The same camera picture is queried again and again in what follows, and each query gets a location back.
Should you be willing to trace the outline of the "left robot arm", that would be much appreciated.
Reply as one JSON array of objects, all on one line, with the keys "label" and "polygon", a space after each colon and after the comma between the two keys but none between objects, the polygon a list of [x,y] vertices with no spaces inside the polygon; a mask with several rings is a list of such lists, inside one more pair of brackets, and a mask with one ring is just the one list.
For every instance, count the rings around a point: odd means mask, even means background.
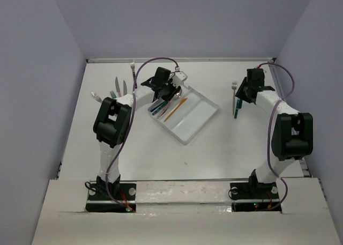
[{"label": "left robot arm", "polygon": [[93,125],[93,132],[100,146],[100,170],[96,177],[96,187],[106,199],[113,199],[120,188],[118,157],[128,133],[133,125],[136,110],[157,100],[170,101],[182,90],[187,75],[177,69],[171,72],[158,67],[155,75],[134,84],[131,94],[117,99],[102,101]]}]

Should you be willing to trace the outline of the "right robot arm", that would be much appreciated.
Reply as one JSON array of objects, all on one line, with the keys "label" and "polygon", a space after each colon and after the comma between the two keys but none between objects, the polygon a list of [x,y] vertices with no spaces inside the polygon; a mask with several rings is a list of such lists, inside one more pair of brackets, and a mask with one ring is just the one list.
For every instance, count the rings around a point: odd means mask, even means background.
[{"label": "right robot arm", "polygon": [[301,113],[265,85],[262,68],[247,70],[236,97],[253,103],[269,114],[267,159],[249,176],[247,192],[253,198],[271,189],[281,173],[296,160],[313,151],[313,116]]}]

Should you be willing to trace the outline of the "pink handled silver spoon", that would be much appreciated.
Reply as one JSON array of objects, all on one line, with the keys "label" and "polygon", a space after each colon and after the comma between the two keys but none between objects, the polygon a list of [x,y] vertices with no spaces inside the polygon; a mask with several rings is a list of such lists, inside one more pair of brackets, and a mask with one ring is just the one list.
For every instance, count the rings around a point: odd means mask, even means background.
[{"label": "pink handled silver spoon", "polygon": [[156,113],[157,114],[156,118],[159,119],[167,111],[167,109],[171,106],[171,104],[180,98],[181,94],[182,94],[182,90],[176,93],[173,96],[173,98],[169,102],[167,102],[163,107],[159,108],[159,111]]}]

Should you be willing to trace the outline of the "orange plastic knife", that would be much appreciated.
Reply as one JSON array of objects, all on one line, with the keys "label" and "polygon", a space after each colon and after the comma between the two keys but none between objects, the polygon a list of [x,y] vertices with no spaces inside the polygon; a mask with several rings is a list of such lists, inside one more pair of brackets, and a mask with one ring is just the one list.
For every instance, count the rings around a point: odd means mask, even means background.
[{"label": "orange plastic knife", "polygon": [[169,120],[171,118],[171,116],[180,108],[181,105],[183,105],[186,101],[188,100],[188,98],[183,98],[179,104],[169,113],[169,115],[164,119],[164,122],[166,122],[167,120]]}]

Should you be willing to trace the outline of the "all silver fork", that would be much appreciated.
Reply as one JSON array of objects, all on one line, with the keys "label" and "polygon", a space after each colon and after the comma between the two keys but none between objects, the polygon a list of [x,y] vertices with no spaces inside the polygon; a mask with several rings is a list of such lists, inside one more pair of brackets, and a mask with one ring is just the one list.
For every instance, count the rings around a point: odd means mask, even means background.
[{"label": "all silver fork", "polygon": [[232,114],[235,115],[235,108],[236,108],[236,102],[235,102],[235,94],[237,89],[237,81],[232,82],[232,90],[233,90],[233,105],[232,105]]}]

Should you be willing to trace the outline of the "black handled silver fork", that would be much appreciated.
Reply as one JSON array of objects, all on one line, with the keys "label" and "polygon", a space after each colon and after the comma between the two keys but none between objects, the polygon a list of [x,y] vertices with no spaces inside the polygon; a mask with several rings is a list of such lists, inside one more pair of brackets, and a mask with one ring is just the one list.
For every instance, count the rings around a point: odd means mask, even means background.
[{"label": "black handled silver fork", "polygon": [[135,67],[135,62],[133,59],[130,60],[130,68],[132,71],[132,76],[133,76],[133,85],[134,89],[137,89],[137,82],[136,82],[136,67]]}]

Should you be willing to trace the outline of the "teal handled silver fork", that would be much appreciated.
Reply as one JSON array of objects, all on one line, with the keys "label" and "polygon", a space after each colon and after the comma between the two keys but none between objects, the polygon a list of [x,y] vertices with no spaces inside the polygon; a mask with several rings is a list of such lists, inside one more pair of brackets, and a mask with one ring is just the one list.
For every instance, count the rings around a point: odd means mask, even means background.
[{"label": "teal handled silver fork", "polygon": [[237,119],[238,111],[241,108],[242,108],[242,100],[241,99],[237,99],[236,108],[235,108],[235,111],[234,111],[234,119]]}]

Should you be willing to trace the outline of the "teal handled silver spoon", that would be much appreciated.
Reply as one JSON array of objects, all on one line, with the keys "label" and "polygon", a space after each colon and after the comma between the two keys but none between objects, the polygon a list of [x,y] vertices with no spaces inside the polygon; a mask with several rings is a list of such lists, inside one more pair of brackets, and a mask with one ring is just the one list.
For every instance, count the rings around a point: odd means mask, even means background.
[{"label": "teal handled silver spoon", "polygon": [[167,104],[168,104],[168,102],[167,102],[167,101],[164,101],[163,104],[162,104],[159,108],[157,108],[154,112],[152,112],[152,115],[153,115],[153,116],[156,115],[156,114],[157,114],[160,110],[162,110]]}]

